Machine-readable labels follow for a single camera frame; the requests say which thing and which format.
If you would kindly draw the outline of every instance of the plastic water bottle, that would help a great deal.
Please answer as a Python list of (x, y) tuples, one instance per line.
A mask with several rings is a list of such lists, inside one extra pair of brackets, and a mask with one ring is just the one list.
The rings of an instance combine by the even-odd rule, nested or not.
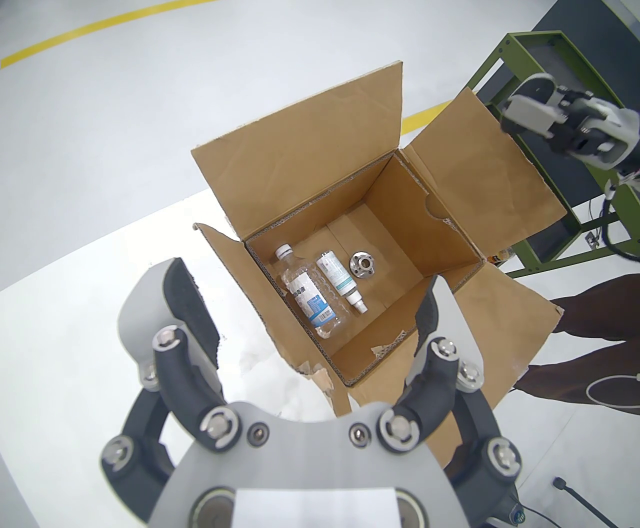
[(317, 334), (323, 339), (331, 337), (350, 317), (348, 308), (327, 284), (316, 265), (296, 257), (291, 246), (280, 246), (276, 250), (276, 257), (284, 264), (280, 276), (285, 286)]

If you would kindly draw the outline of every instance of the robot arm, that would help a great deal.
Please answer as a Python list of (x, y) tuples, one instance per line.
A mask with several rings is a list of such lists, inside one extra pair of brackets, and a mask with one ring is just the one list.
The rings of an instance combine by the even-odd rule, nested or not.
[(502, 130), (542, 136), (553, 152), (622, 175), (640, 168), (640, 115), (591, 92), (556, 85), (540, 73), (527, 78), (507, 99)]
[[(515, 523), (523, 514), (509, 496), (520, 455), (500, 436), (479, 390), (482, 357), (442, 277), (429, 286), (416, 324), (415, 358), (394, 406), (371, 403), (328, 422), (290, 422), (224, 400), (218, 333), (193, 278), (181, 259), (158, 264), (118, 321), (144, 388), (122, 433), (102, 453), (103, 472), (123, 503), (154, 528), (243, 528), (255, 519), (247, 504), (260, 493), (286, 504), (327, 500), (328, 490), (384, 489), (395, 494), (398, 527), (478, 527), (498, 510)], [(463, 445), (443, 472), (423, 440), (450, 411)], [(176, 468), (159, 443), (169, 412), (194, 438)], [(344, 522), (335, 518), (346, 515), (340, 508), (322, 510), (321, 525)], [(282, 518), (269, 517), (277, 514), (264, 512), (263, 521), (286, 528)], [(296, 526), (318, 522), (305, 515), (311, 514), (300, 511)]]

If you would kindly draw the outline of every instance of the white floor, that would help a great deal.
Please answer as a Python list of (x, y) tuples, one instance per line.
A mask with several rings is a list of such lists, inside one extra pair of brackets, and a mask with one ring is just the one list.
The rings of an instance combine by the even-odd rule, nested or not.
[[(149, 4), (4, 0), (0, 56)], [(229, 400), (295, 420), (332, 416), (192, 231), (202, 221), (230, 233), (213, 195), (198, 192), (205, 184), (190, 148), (397, 59), (404, 115), (413, 114), (455, 95), (504, 33), (530, 29), (551, 4), (219, 0), (0, 71), (0, 220), (13, 227), (0, 232), (0, 452), (40, 527), (138, 525), (104, 482), (98, 456), (139, 389), (116, 334), (118, 311), (140, 275), (168, 257), (185, 259), (223, 335)], [(609, 257), (522, 282), (554, 298), (636, 271)], [(601, 344), (553, 335), (535, 362)], [(640, 518), (637, 417), (518, 392), (496, 414), (524, 456), (525, 504), (564, 528), (599, 526), (551, 487), (560, 475), (619, 526)], [(164, 439), (179, 460), (189, 438), (171, 424)], [(533, 514), (525, 524), (547, 525)]]

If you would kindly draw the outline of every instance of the green metal frame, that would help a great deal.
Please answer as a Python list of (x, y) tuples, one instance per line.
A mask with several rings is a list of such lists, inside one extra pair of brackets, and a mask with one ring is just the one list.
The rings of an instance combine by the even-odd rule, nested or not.
[[(501, 89), (500, 92), (496, 94), (489, 103), (487, 103), (487, 108), (497, 119), (501, 116), (500, 109), (497, 107), (498, 103), (513, 92), (524, 79), (530, 75), (544, 71), (542, 66), (527, 50), (528, 47), (539, 45), (552, 46), (556, 54), (572, 70), (573, 74), (588, 90), (591, 90), (596, 97), (600, 97), (602, 99), (615, 102), (619, 106), (623, 106), (619, 98), (615, 93), (613, 93), (602, 77), (600, 77), (598, 72), (589, 64), (587, 59), (561, 31), (508, 33), (467, 83), (467, 86), (473, 90), (480, 80), (489, 73), (489, 70), (493, 65), (498, 60), (502, 59), (514, 76), (503, 87), (503, 89)], [(513, 250), (522, 261), (524, 269), (511, 272), (508, 274), (509, 276), (517, 278), (533, 275), (550, 269), (564, 268), (565, 266), (572, 266), (574, 264), (580, 264), (581, 262), (587, 262), (589, 260), (595, 260), (611, 255), (612, 253), (610, 250), (607, 248), (601, 248), (586, 253), (580, 253), (572, 257), (565, 257), (563, 259), (559, 258), (581, 234), (618, 220), (620, 220), (624, 225), (631, 237), (631, 240), (616, 244), (616, 247), (625, 252), (640, 255), (640, 200), (638, 200), (636, 194), (629, 187), (624, 186), (616, 192), (612, 202), (616, 212), (607, 215), (604, 219), (597, 218), (593, 221), (582, 224), (578, 217), (573, 213), (573, 210), (567, 200), (554, 184), (554, 181), (550, 178), (542, 165), (540, 165), (540, 162), (536, 159), (531, 150), (519, 136), (517, 136), (515, 140), (531, 163), (533, 163), (540, 174), (542, 174), (547, 185), (549, 185), (558, 200), (566, 209), (567, 214), (562, 219), (562, 222), (565, 224), (568, 231), (574, 232), (575, 235), (568, 237), (563, 241), (560, 247), (556, 248), (552, 255), (544, 261), (540, 260), (528, 241), (523, 240), (514, 244)], [(615, 171), (603, 171), (591, 166), (587, 166), (587, 169), (601, 189), (604, 189), (608, 180), (615, 178)]]

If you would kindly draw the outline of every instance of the person's leg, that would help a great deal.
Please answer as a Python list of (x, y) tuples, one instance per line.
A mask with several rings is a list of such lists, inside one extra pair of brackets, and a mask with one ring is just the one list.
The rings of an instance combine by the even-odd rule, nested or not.
[[(530, 365), (514, 388), (538, 398), (593, 404), (586, 394), (592, 382), (620, 374), (635, 377), (639, 373), (640, 339), (636, 339), (564, 363)], [(589, 394), (609, 405), (640, 406), (640, 381), (628, 378), (600, 381), (592, 386)], [(640, 408), (624, 411), (640, 414)]]
[(640, 337), (640, 273), (623, 275), (551, 302), (564, 309), (554, 333), (609, 341)]

